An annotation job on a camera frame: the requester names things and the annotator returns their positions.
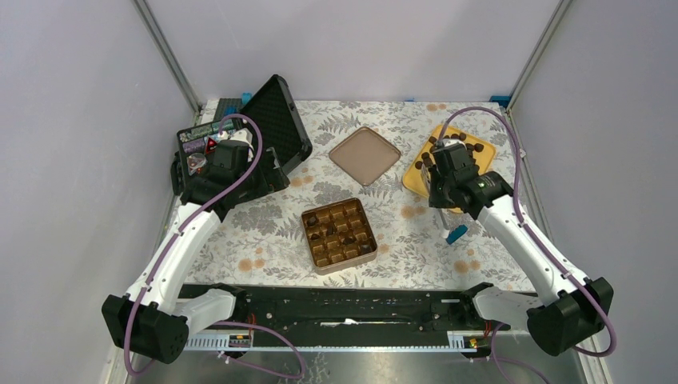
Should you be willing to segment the black open hard case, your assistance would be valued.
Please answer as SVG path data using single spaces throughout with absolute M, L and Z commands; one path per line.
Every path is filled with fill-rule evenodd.
M 177 133 L 178 150 L 170 175 L 182 202 L 204 204 L 250 176 L 216 202 L 230 208 L 285 189 L 289 173 L 313 146 L 287 81 L 274 74 L 248 102 L 222 99 L 213 122 Z

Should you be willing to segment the brown square tin lid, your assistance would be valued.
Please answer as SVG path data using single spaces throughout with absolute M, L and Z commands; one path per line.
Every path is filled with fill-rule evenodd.
M 363 126 L 337 144 L 329 159 L 361 186 L 373 184 L 401 157 L 401 152 L 375 130 Z

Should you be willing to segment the gold chocolate tin box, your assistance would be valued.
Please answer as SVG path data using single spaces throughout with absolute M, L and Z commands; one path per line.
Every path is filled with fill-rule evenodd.
M 310 224 L 315 214 L 317 222 Z M 301 225 L 313 268 L 327 275 L 357 267 L 377 258 L 377 236 L 358 198 L 349 198 L 307 210 Z

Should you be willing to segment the blue toy brick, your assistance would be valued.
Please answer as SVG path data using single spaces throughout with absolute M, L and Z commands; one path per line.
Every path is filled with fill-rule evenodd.
M 456 242 L 462 236 L 464 236 L 467 233 L 467 231 L 468 227 L 466 225 L 456 226 L 455 228 L 451 229 L 445 236 L 446 243 L 452 245 L 454 242 Z

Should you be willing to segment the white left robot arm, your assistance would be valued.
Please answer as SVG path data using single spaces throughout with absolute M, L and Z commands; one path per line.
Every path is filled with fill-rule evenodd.
M 219 322 L 237 329 L 247 321 L 245 292 L 239 288 L 212 286 L 187 302 L 177 300 L 198 251 L 221 223 L 215 204 L 249 178 L 262 153 L 257 148 L 244 173 L 205 204 L 180 206 L 177 221 L 138 280 L 124 296 L 110 295 L 104 301 L 102 314 L 129 374 L 139 373 L 133 368 L 132 354 L 170 364 L 195 334 Z

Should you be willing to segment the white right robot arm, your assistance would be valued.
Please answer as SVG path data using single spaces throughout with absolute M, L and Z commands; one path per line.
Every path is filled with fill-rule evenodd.
M 466 145 L 444 138 L 424 161 L 429 206 L 458 208 L 496 238 L 524 271 L 535 297 L 482 283 L 466 290 L 458 317 L 477 330 L 488 320 L 526 330 L 547 354 L 576 348 L 602 330 L 609 349 L 616 335 L 608 318 L 613 288 L 604 278 L 592 280 L 534 226 L 520 208 L 512 187 L 494 171 L 480 174 Z

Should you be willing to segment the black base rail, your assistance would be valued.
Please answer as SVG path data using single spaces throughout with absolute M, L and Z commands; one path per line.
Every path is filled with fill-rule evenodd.
M 456 290 L 238 286 L 233 316 L 203 334 L 229 334 L 227 350 L 475 352 L 496 322 Z

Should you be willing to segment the long metal tongs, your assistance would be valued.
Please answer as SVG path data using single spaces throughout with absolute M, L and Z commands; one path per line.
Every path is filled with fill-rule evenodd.
M 448 221 L 447 215 L 446 215 L 446 210 L 437 209 L 437 215 L 438 215 L 439 226 L 441 228 L 441 237 L 446 239 L 449 236 L 449 233 L 451 231 L 449 221 Z

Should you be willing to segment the yellow plastic tray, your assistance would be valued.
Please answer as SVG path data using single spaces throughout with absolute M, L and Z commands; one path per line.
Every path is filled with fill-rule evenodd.
M 426 139 L 425 144 L 421 147 L 421 149 L 415 156 L 412 164 L 405 171 L 402 177 L 403 186 L 407 190 L 410 190 L 411 192 L 420 195 L 422 198 L 427 198 L 429 196 L 429 192 L 426 190 L 424 180 L 422 179 L 421 176 L 421 171 L 424 169 L 422 156 L 428 154 L 429 157 L 432 157 L 432 155 L 429 153 L 433 146 L 432 139 L 438 138 L 441 130 L 442 125 L 440 124 L 436 127 L 435 130 L 432 131 L 432 133 Z M 478 145 L 483 146 L 483 149 L 481 151 L 473 150 L 473 158 L 476 160 L 476 165 L 479 166 L 479 172 L 481 174 L 490 170 L 492 162 L 497 154 L 497 149 L 493 144 L 491 144 L 490 142 L 486 142 L 485 140 L 482 140 L 476 136 L 473 136 L 470 133 L 466 133 L 462 130 L 459 130 L 454 126 L 449 126 L 448 129 L 445 131 L 445 135 L 464 136 L 465 144 L 469 144 L 470 146 Z

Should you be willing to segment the floral tablecloth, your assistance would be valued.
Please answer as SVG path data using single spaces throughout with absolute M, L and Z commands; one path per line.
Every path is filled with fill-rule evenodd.
M 465 290 L 490 282 L 504 290 L 532 289 L 506 249 L 469 217 L 452 216 L 468 230 L 453 244 L 446 243 L 434 210 L 401 181 L 429 135 L 446 120 L 492 144 L 496 153 L 491 169 L 512 180 L 515 163 L 508 135 L 497 121 L 502 111 L 497 104 L 299 101 L 297 108 L 312 141 L 310 157 L 290 173 L 287 189 L 229 212 L 199 252 L 187 282 L 427 290 Z M 329 159 L 335 145 L 363 126 L 401 154 L 368 186 Z M 301 214 L 347 198 L 362 202 L 376 236 L 377 257 L 320 275 L 301 230 Z

